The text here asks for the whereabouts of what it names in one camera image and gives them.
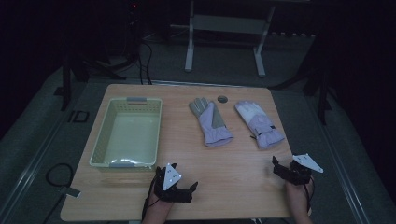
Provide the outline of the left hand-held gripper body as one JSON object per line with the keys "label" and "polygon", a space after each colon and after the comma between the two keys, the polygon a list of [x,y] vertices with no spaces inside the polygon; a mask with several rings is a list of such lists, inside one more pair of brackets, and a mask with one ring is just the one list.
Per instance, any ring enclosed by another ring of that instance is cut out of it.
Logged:
{"label": "left hand-held gripper body", "polygon": [[154,177],[154,194],[167,203],[190,203],[192,195],[188,189],[177,187],[182,175],[168,163],[165,167],[156,169]]}

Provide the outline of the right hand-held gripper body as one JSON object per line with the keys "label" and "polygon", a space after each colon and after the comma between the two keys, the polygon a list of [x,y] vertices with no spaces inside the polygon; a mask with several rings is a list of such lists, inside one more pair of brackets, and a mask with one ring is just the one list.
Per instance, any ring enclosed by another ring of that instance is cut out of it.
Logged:
{"label": "right hand-held gripper body", "polygon": [[291,170],[290,166],[286,167],[280,164],[279,168],[273,169],[273,173],[298,186],[308,184],[313,171],[323,172],[323,169],[308,154],[293,155],[292,161],[299,163],[297,170]]}

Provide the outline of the grey work glove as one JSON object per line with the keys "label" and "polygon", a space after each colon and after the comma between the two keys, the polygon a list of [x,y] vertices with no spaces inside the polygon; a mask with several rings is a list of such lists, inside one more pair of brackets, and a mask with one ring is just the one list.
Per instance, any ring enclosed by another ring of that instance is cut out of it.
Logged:
{"label": "grey work glove", "polygon": [[271,147],[284,139],[284,135],[257,103],[240,101],[235,105],[235,109],[249,127],[259,149]]}

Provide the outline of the cream plastic basket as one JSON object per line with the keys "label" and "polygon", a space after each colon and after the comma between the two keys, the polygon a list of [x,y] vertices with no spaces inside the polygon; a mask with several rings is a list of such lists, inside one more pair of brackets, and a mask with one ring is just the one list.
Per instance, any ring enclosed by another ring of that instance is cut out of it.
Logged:
{"label": "cream plastic basket", "polygon": [[90,165],[151,169],[157,161],[163,101],[111,98],[93,147]]}

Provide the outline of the person's right hand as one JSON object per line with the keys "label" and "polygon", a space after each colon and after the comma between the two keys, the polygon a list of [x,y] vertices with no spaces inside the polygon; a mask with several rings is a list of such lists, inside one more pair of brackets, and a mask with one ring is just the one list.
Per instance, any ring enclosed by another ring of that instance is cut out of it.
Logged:
{"label": "person's right hand", "polygon": [[305,185],[293,185],[285,183],[288,207],[292,214],[308,214],[308,203],[313,194],[313,184],[309,182]]}

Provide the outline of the person's left hand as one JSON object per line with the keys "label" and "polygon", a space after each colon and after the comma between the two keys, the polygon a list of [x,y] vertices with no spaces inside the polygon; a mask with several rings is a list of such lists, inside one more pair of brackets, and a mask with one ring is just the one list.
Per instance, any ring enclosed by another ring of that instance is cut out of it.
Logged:
{"label": "person's left hand", "polygon": [[145,217],[146,216],[149,216],[149,217],[159,216],[159,217],[167,218],[173,205],[174,205],[173,203],[158,201],[154,205],[152,205],[148,208]]}

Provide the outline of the lilac ski glove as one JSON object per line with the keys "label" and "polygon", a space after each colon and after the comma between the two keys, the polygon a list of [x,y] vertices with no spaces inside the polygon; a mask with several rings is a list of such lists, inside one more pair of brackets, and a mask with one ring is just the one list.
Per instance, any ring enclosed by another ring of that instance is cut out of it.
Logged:
{"label": "lilac ski glove", "polygon": [[198,119],[204,134],[207,147],[220,147],[233,140],[232,133],[227,129],[217,105],[205,97],[195,98],[189,108]]}

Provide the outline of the black tripod stand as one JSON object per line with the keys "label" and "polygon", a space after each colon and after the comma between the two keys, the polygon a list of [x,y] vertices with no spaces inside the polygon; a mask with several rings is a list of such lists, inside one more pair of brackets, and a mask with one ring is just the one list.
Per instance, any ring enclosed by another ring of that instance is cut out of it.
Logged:
{"label": "black tripod stand", "polygon": [[55,95],[63,98],[61,110],[65,111],[72,99],[71,74],[77,81],[87,82],[90,75],[85,64],[98,70],[100,74],[113,79],[124,80],[124,77],[116,75],[110,68],[101,65],[95,58],[94,51],[98,46],[91,40],[85,40],[81,36],[66,36],[63,41],[62,58],[62,81],[63,85],[55,91]]}
{"label": "black tripod stand", "polygon": [[331,109],[327,102],[330,74],[330,54],[323,49],[311,47],[304,56],[295,76],[275,86],[270,90],[283,90],[306,78],[303,87],[305,96],[318,93],[318,118],[322,125],[326,125],[325,111]]}

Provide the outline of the black floor bracket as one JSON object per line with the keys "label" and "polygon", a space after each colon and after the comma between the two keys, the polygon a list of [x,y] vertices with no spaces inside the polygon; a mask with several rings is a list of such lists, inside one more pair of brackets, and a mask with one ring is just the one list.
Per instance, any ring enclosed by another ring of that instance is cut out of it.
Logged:
{"label": "black floor bracket", "polygon": [[88,111],[73,110],[67,121],[73,123],[84,123],[88,121],[89,117],[90,113]]}

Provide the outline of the white metal desk frame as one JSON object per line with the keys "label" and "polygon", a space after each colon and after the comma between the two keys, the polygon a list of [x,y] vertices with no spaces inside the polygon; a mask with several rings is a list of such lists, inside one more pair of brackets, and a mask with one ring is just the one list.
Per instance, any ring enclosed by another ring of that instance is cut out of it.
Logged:
{"label": "white metal desk frame", "polygon": [[189,0],[189,25],[187,26],[189,36],[184,70],[186,72],[192,71],[195,30],[248,34],[258,35],[261,38],[260,42],[256,46],[254,46],[252,50],[258,76],[265,77],[266,72],[262,59],[262,50],[266,37],[269,34],[269,28],[272,22],[272,18],[275,14],[276,7],[269,6],[269,9],[265,13],[264,19],[249,19],[196,14],[194,9],[196,1],[197,0]]}

